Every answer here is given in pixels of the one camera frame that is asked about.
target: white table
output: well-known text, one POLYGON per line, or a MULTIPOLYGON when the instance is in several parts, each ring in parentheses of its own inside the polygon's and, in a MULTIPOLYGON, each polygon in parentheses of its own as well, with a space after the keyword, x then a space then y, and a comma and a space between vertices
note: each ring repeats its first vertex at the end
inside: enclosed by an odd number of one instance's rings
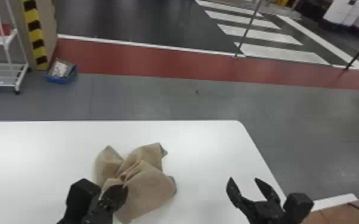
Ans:
POLYGON ((93 180, 97 154, 111 145, 122 155, 160 142, 163 169, 178 193, 133 223, 247 223, 229 201, 232 176, 243 195, 263 200, 259 177, 285 196, 243 125, 204 122, 0 122, 0 224, 54 224, 70 185, 93 180))

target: blue bin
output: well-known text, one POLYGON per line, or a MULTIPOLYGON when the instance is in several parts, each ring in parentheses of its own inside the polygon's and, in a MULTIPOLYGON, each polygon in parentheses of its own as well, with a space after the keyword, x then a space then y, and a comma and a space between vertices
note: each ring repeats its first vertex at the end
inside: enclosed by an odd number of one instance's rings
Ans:
POLYGON ((50 71, 46 74, 46 79, 49 82, 54 82, 58 84, 67 84, 69 83, 74 76, 78 73, 78 68, 76 65, 72 66, 71 71, 67 77, 57 77, 50 75, 50 71))

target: crumpled cloth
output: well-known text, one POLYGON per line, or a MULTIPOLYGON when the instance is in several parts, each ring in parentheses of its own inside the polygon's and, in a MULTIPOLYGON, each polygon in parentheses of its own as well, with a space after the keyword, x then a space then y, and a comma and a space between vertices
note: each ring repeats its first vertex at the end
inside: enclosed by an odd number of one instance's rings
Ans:
POLYGON ((115 213, 123 224, 164 205, 177 189, 173 177, 162 172, 167 152, 159 143, 144 145, 124 160, 111 146, 99 153, 95 162, 96 183, 102 194, 110 186, 128 187, 125 204, 115 213))

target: gray floor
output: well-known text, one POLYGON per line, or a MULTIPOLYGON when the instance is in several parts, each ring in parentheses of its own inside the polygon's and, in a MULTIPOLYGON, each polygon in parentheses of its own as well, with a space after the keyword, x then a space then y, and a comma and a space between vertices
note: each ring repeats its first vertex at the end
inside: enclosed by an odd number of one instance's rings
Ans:
POLYGON ((90 74, 64 86, 39 73, 23 88, 0 93, 0 120, 236 119, 285 193, 359 198, 359 91, 90 74))
POLYGON ((314 33, 320 35, 325 40, 331 42, 338 48, 345 51, 350 56, 354 57, 359 51, 359 35, 352 34, 347 30, 324 30, 318 26, 318 23, 308 18, 303 17, 299 21, 303 26, 310 29, 314 33))

